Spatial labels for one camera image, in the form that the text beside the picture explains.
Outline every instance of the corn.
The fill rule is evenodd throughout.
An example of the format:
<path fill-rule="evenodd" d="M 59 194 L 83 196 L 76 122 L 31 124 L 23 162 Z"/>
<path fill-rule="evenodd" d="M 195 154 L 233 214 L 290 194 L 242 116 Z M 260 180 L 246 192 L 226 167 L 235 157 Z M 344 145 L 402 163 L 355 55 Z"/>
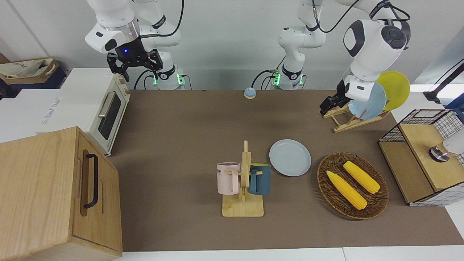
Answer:
<path fill-rule="evenodd" d="M 367 201 L 351 187 L 342 177 L 327 170 L 327 176 L 329 176 L 332 184 L 337 190 L 346 198 L 348 201 L 357 209 L 361 210 L 367 206 Z"/>
<path fill-rule="evenodd" d="M 347 161 L 343 167 L 369 193 L 374 194 L 379 191 L 380 185 L 356 164 Z"/>

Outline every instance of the wooden cabinet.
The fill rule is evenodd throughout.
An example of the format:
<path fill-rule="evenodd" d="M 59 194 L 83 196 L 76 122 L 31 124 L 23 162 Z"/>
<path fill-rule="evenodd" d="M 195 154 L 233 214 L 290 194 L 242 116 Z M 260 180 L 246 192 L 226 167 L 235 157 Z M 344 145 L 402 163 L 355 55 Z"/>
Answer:
<path fill-rule="evenodd" d="M 78 127 L 0 144 L 0 261 L 121 254 L 118 172 Z"/>

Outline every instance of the white wall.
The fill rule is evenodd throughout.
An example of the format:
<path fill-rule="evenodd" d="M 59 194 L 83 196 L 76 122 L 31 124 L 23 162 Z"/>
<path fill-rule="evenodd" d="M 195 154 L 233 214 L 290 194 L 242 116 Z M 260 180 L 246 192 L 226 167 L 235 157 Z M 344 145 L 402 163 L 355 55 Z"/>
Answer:
<path fill-rule="evenodd" d="M 410 49 L 391 69 L 413 82 L 461 29 L 464 1 L 393 2 L 411 14 L 412 39 Z M 168 19 L 176 23 L 180 0 L 160 3 Z M 170 48 L 174 61 L 191 76 L 195 89 L 244 89 L 257 72 L 275 68 L 284 56 L 277 36 L 282 27 L 301 25 L 296 16 L 298 4 L 299 0 L 186 0 L 182 40 Z M 329 29 L 346 9 L 327 0 L 322 11 L 323 28 Z M 351 22 L 365 18 L 367 15 L 360 10 L 350 11 L 327 36 L 323 47 L 302 50 L 308 87 L 336 86 L 352 60 L 342 44 L 343 34 Z M 15 25 L 5 20 L 14 20 Z M 85 0 L 0 0 L 0 52 L 7 50 L 5 55 L 12 59 L 47 53 L 67 68 L 107 67 L 105 55 L 84 41 L 95 22 Z M 31 33 L 24 34 L 25 29 Z M 130 69 L 132 83 L 142 70 Z"/>
<path fill-rule="evenodd" d="M 453 65 L 464 59 L 464 27 L 440 52 L 438 57 L 417 77 L 415 84 L 434 84 Z M 454 70 L 446 74 L 438 83 L 441 83 Z M 454 78 L 454 84 L 464 84 L 464 73 Z"/>

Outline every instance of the mug rack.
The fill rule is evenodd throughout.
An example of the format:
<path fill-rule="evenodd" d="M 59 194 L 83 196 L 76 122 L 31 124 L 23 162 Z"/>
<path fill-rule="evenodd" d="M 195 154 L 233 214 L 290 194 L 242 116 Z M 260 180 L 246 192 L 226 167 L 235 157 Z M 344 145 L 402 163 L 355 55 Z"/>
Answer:
<path fill-rule="evenodd" d="M 235 195 L 222 195 L 222 215 L 224 217 L 262 217 L 264 216 L 263 196 L 248 193 L 250 187 L 251 152 L 248 141 L 244 141 L 240 165 L 240 192 Z"/>

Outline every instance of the yellow plate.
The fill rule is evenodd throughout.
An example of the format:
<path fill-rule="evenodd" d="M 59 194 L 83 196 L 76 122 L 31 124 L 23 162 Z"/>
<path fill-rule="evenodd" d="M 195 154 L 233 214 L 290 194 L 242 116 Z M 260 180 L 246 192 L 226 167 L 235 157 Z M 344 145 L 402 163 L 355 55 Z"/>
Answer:
<path fill-rule="evenodd" d="M 384 72 L 376 82 L 383 87 L 387 95 L 385 111 L 400 107 L 409 97 L 409 80 L 400 72 Z"/>

